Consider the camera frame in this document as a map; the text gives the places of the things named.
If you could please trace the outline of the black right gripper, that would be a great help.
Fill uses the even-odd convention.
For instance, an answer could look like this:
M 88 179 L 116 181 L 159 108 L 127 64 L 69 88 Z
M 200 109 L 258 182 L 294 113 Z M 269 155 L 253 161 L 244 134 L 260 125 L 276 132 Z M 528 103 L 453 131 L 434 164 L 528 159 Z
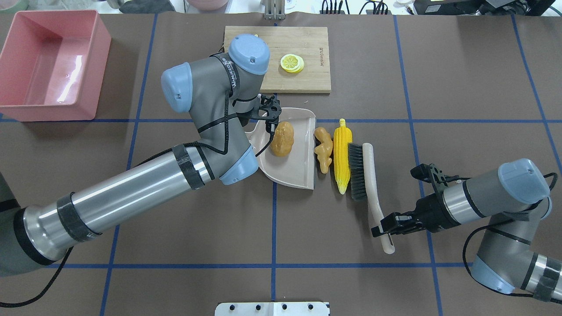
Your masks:
M 437 233 L 449 228 L 448 215 L 437 194 L 433 193 L 420 198 L 411 212 L 392 212 L 387 215 L 381 220 L 381 224 L 371 228 L 371 235 L 406 235 L 422 230 Z

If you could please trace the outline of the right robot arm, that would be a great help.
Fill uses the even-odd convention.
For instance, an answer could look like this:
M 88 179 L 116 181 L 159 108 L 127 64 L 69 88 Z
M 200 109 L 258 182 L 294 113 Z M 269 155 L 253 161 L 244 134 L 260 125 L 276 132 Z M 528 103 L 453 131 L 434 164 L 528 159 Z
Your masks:
M 435 164 L 419 164 L 410 174 L 431 184 L 433 194 L 420 198 L 413 211 L 382 218 L 371 229 L 374 237 L 437 233 L 488 218 L 462 247 L 471 278 L 505 296 L 561 303 L 560 260 L 530 248 L 540 222 L 552 211 L 555 172 L 544 175 L 534 162 L 522 158 L 472 178 L 448 176 Z

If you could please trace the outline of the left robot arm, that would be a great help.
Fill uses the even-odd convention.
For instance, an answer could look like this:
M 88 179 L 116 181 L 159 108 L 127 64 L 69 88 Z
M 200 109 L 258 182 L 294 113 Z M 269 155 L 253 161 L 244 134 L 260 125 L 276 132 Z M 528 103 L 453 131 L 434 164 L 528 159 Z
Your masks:
M 161 86 L 176 112 L 188 112 L 200 139 L 164 150 L 48 206 L 20 207 L 1 181 L 1 276 L 32 272 L 79 243 L 214 179 L 234 184 L 258 170 L 240 117 L 259 112 L 270 49 L 239 34 L 224 53 L 165 70 Z

